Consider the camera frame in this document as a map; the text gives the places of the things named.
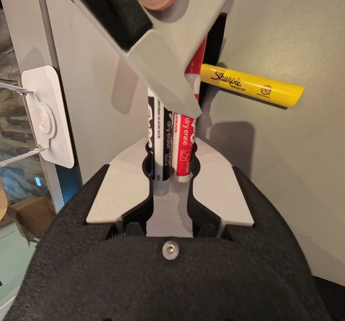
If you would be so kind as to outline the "yellow highlighter marker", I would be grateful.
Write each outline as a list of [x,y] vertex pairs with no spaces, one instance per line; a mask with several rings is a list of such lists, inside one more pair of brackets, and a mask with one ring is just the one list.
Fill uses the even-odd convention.
[[201,81],[224,90],[246,95],[281,107],[293,107],[304,92],[303,86],[202,64]]

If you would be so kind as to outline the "black dry erase marker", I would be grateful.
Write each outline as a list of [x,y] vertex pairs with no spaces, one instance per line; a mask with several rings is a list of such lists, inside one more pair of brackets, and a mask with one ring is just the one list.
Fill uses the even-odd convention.
[[153,194],[170,191],[173,113],[148,88],[148,147],[151,153]]

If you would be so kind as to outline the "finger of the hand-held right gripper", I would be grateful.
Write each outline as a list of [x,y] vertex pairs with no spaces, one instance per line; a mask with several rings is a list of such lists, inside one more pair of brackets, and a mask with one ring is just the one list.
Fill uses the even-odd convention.
[[168,68],[168,58],[174,62],[175,57],[162,34],[152,27],[129,51],[124,51],[81,0],[71,1],[118,54],[124,58],[168,110],[193,118],[201,115],[201,108],[194,96],[193,89],[184,77],[184,70],[177,70],[174,65],[172,69]]
[[162,34],[175,61],[168,69],[185,70],[227,0],[176,0],[162,11],[147,9],[153,27]]

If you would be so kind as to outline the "brown cardboard box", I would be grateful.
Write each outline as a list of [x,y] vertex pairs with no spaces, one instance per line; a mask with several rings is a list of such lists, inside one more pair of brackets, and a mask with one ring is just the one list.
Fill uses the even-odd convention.
[[28,245],[45,234],[57,212],[46,196],[34,196],[8,206],[6,215],[14,221],[20,235]]

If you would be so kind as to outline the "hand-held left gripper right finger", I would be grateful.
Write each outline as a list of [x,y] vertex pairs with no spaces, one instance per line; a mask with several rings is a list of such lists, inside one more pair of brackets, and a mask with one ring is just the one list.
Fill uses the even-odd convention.
[[252,226],[253,217],[231,163],[214,148],[195,139],[187,213],[202,227]]

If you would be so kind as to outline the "white sign holder base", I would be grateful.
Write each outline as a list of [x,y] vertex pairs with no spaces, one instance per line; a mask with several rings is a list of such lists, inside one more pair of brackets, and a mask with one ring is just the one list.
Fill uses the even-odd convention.
[[56,70],[44,66],[22,73],[23,88],[37,144],[44,148],[41,156],[65,168],[75,164],[69,127]]

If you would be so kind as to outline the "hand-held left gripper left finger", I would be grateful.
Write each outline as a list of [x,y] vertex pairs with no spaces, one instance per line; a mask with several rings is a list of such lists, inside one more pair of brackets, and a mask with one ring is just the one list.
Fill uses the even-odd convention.
[[88,224],[146,222],[153,214],[153,184],[146,170],[150,153],[142,138],[109,164],[86,218]]

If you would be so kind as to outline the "clear acrylic sign holder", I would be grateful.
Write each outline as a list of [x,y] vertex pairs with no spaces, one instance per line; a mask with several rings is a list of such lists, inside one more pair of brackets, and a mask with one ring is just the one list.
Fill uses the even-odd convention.
[[15,163],[19,160],[28,158],[30,156],[42,153],[43,151],[47,151],[48,149],[50,149],[50,139],[51,139],[50,134],[52,134],[53,136],[55,135],[56,125],[55,125],[54,116],[53,116],[50,108],[47,106],[47,104],[39,101],[39,99],[37,98],[37,95],[35,94],[34,91],[28,90],[28,89],[25,89],[22,87],[18,87],[18,86],[6,84],[6,83],[0,83],[0,85],[1,85],[1,88],[16,91],[18,94],[20,94],[24,98],[26,98],[27,95],[29,94],[29,99],[32,100],[32,104],[33,104],[32,112],[30,111],[26,100],[24,101],[24,103],[26,105],[28,117],[30,120],[33,119],[35,111],[38,111],[39,109],[42,110],[41,114],[43,115],[43,119],[48,120],[48,122],[47,122],[48,123],[48,132],[47,133],[42,132],[40,129],[40,126],[38,127],[39,128],[38,131],[36,131],[36,127],[34,127],[34,125],[31,124],[32,131],[33,131],[35,137],[36,138],[40,137],[39,140],[41,141],[41,143],[43,143],[43,145],[40,145],[37,143],[34,150],[29,151],[29,152],[22,154],[22,155],[1,161],[0,167],[2,168],[2,167],[5,167],[11,163]]

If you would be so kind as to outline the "red dry erase marker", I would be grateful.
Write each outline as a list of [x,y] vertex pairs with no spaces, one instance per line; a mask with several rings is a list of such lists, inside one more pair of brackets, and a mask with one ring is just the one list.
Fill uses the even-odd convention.
[[[203,40],[185,70],[185,78],[199,100],[201,66],[207,37]],[[195,143],[196,119],[174,113],[171,174],[175,183],[188,183],[191,172],[192,151]]]

